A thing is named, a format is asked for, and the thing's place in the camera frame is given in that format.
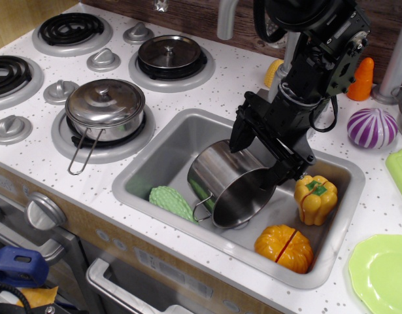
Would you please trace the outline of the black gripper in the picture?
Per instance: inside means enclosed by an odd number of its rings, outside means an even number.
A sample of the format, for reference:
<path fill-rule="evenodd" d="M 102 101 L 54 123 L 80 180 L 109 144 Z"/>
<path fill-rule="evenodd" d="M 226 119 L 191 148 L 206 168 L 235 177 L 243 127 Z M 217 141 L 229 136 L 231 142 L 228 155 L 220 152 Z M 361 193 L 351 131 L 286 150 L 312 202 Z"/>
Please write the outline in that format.
<path fill-rule="evenodd" d="M 275 157 L 259 186 L 270 190 L 286 177 L 300 177 L 315 163 L 307 142 L 310 119 L 316 109 L 316 93 L 295 91 L 287 82 L 279 84 L 273 102 L 258 93 L 246 92 L 244 103 L 237 109 L 237 118 L 229 140 L 231 153 L 248 148 L 255 138 Z"/>

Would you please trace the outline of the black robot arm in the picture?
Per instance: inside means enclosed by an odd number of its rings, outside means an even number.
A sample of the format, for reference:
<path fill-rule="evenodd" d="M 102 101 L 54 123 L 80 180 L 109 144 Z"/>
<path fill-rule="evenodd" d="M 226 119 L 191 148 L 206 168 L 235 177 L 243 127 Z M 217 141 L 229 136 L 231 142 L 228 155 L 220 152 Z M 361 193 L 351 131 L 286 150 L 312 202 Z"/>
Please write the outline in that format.
<path fill-rule="evenodd" d="M 234 153 L 258 139 L 274 156 L 260 180 L 268 190 L 299 179 L 315 163 L 307 132 L 327 104 L 338 107 L 337 96 L 355 81 L 370 28 L 355 1 L 255 1 L 254 23 L 267 43 L 298 36 L 287 49 L 289 70 L 275 92 L 266 99 L 245 93 L 229 142 Z"/>

